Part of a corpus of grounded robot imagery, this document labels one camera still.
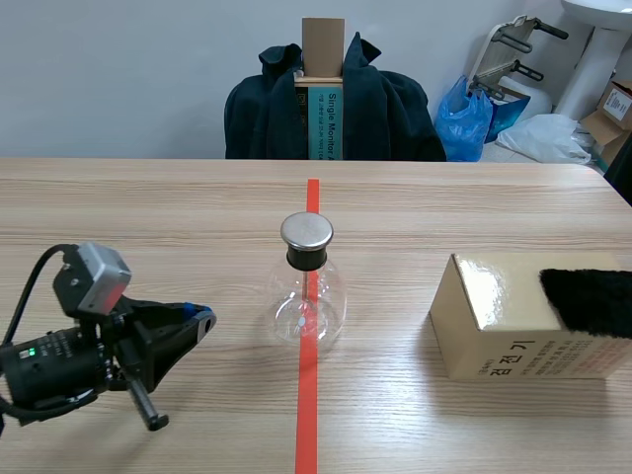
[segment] black cable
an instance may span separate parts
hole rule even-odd
[[[36,265],[33,267],[31,274],[29,275],[29,279],[27,283],[24,285],[24,289],[22,290],[22,295],[20,296],[20,300],[18,301],[18,305],[16,306],[16,310],[13,313],[13,318],[11,318],[11,322],[9,323],[9,327],[7,328],[7,332],[4,335],[4,340],[2,341],[2,346],[5,344],[9,344],[13,341],[13,337],[18,330],[18,325],[20,324],[20,319],[22,318],[22,313],[24,313],[24,309],[27,306],[27,301],[29,300],[29,296],[31,295],[31,291],[33,287],[36,285],[36,281],[40,276],[41,269],[46,265],[46,262],[50,260],[50,258],[55,255],[57,252],[68,252],[72,249],[77,248],[76,245],[73,244],[58,244],[53,245],[48,250],[46,250],[39,260],[36,262]]]
[[[0,415],[6,413],[10,417],[17,418],[25,422],[43,422],[50,420],[51,418],[61,417],[78,408],[85,407],[89,403],[97,400],[97,395],[93,392],[86,395],[76,402],[67,403],[57,408],[50,408],[48,410],[27,410],[24,408],[16,407],[15,405],[7,402],[4,398],[0,397]]]

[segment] black rubber seal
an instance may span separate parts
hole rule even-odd
[[[302,272],[313,272],[327,262],[327,248],[302,252],[289,247],[287,249],[287,262]]]

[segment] blue plastic bag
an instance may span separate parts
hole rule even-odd
[[[438,107],[436,132],[447,161],[479,161],[490,129],[492,103],[485,93],[467,97],[467,79],[462,76]]]

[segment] red tape line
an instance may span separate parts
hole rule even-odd
[[[320,212],[320,182],[307,182],[307,212]],[[307,275],[311,308],[303,311],[298,356],[295,474],[318,473],[318,274]]]

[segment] glass bottle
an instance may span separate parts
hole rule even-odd
[[[287,254],[268,280],[269,324],[275,335],[298,345],[313,334],[319,348],[331,346],[347,316],[347,289],[327,257],[334,237],[331,222],[320,214],[299,212],[282,224]]]

